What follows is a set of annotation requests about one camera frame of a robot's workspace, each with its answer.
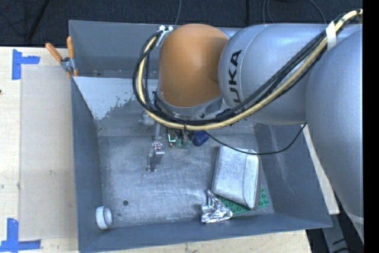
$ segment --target metal bracket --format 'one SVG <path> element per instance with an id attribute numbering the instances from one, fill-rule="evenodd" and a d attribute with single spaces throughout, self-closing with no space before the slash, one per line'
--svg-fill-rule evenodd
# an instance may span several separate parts
<path id="1" fill-rule="evenodd" d="M 167 26 L 167 25 L 161 25 L 159 27 L 159 30 L 163 31 L 163 32 L 158 37 L 158 40 L 156 42 L 156 46 L 157 47 L 161 47 L 163 45 L 163 42 L 167 38 L 168 34 L 170 34 L 174 30 L 174 28 L 171 25 L 169 25 L 169 26 Z"/>
<path id="2" fill-rule="evenodd" d="M 72 72 L 76 70 L 76 63 L 73 58 L 66 57 L 62 59 L 60 62 L 60 65 L 66 72 Z"/>
<path id="3" fill-rule="evenodd" d="M 160 164 L 165 151 L 162 150 L 163 144 L 160 142 L 162 137 L 160 136 L 160 124 L 156 124 L 155 135 L 153 136 L 154 142 L 150 148 L 149 154 L 147 156 L 147 167 L 148 172 L 155 172 L 156 166 Z"/>

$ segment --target wooden board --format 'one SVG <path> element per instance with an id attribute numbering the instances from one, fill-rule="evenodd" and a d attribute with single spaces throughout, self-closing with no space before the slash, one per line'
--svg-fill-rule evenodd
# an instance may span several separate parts
<path id="1" fill-rule="evenodd" d="M 14 219 L 20 220 L 20 231 L 21 228 L 27 227 L 30 223 L 24 222 L 24 219 L 21 221 L 21 217 L 19 217 L 20 205 L 23 203 L 27 203 L 27 201 L 23 201 L 23 195 L 20 193 L 20 176 L 22 177 L 24 174 L 23 170 L 20 172 L 20 164 L 23 161 L 20 161 L 20 141 L 21 141 L 21 103 L 32 102 L 30 98 L 34 98 L 33 103 L 38 101 L 39 107 L 41 109 L 46 108 L 48 105 L 45 102 L 48 102 L 50 99 L 39 98 L 37 94 L 32 94 L 32 96 L 24 97 L 21 100 L 21 83 L 25 80 L 24 76 L 29 75 L 29 71 L 22 75 L 21 80 L 12 81 L 11 80 L 11 47 L 0 47 L 0 220 L 3 220 L 5 223 L 8 217 L 12 217 Z M 66 74 L 63 72 L 59 72 L 58 69 L 51 69 L 52 67 L 59 67 L 59 64 L 55 61 L 55 59 L 51 56 L 51 54 L 44 48 L 17 48 L 18 51 L 23 52 L 23 56 L 26 55 L 35 55 L 40 56 L 41 60 L 38 65 L 29 66 L 26 69 L 38 69 L 42 70 L 42 74 L 46 71 L 46 75 L 56 75 L 56 77 L 60 79 L 55 79 L 57 83 L 63 81 L 66 77 Z M 59 49 L 59 52 L 63 57 L 67 56 L 67 50 Z M 52 94 L 59 95 L 63 92 L 63 90 L 52 91 Z M 49 111 L 41 111 L 41 116 L 38 118 L 40 120 L 45 120 L 47 113 L 51 114 L 54 112 L 53 109 Z M 61 129 L 62 125 L 63 129 L 65 128 L 65 123 L 67 121 L 65 119 L 55 120 L 56 126 L 54 128 Z M 58 132 L 56 136 L 62 136 L 64 133 Z M 50 152 L 51 155 L 57 155 L 61 150 L 61 145 L 52 145 L 51 147 L 55 147 L 53 151 Z M 67 159 L 65 158 L 50 158 L 44 159 L 41 155 L 38 156 L 34 165 L 39 170 L 44 171 L 47 170 L 47 177 L 51 177 L 49 175 L 50 169 L 49 166 L 46 167 L 46 164 L 54 164 L 55 168 L 65 168 L 68 169 L 70 165 L 73 163 L 65 163 Z M 63 182 L 71 182 L 70 178 L 62 179 Z M 65 197 L 62 196 L 61 187 L 52 187 L 49 191 L 41 191 L 38 193 L 40 196 L 40 201 L 52 201 L 52 199 L 59 198 L 61 201 L 63 209 L 58 211 L 57 208 L 49 210 L 53 213 L 53 216 L 58 218 L 59 216 L 65 215 L 64 207 L 68 206 L 68 201 L 63 201 Z M 35 208 L 43 208 L 43 205 L 36 204 Z M 36 212 L 46 211 L 46 209 L 36 210 Z M 34 220 L 33 224 L 36 229 L 35 235 L 39 235 L 39 239 L 42 239 L 41 248 L 38 250 L 34 250 L 33 252 L 77 252 L 77 241 L 76 237 L 66 237 L 64 235 L 59 235 L 58 237 L 51 238 L 48 237 L 46 231 L 48 228 L 54 228 L 54 225 L 59 225 L 59 223 L 52 221 L 45 221 L 49 225 L 44 226 L 41 229 L 42 224 L 38 220 Z M 6 235 L 6 226 L 0 224 L 0 239 L 5 239 Z M 198 252 L 198 253 L 208 253 L 208 252 L 219 252 L 219 253 L 227 253 L 227 252 L 257 252 L 257 253 L 309 253 L 310 246 L 307 239 L 307 235 L 305 231 L 294 231 L 294 232 L 286 232 L 286 233 L 272 233 L 267 235 L 255 235 L 255 236 L 247 236 L 240 238 L 230 238 L 230 239 L 221 239 L 215 241 L 204 241 L 204 242 L 193 242 L 190 244 L 178 244 L 178 245 L 167 245 L 167 246 L 159 246 L 159 247 L 151 247 L 151 248 L 140 248 L 140 249 L 132 249 L 127 251 L 117 251 L 117 252 L 127 252 L 127 253 L 153 253 L 153 252 Z"/>

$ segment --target aluminum foil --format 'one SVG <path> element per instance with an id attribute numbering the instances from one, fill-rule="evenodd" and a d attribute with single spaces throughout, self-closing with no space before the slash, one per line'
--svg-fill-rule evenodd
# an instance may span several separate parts
<path id="1" fill-rule="evenodd" d="M 210 190 L 207 191 L 207 196 L 208 204 L 203 204 L 201 206 L 201 210 L 203 211 L 201 222 L 222 222 L 223 220 L 230 219 L 233 216 L 233 212 L 229 210 Z"/>

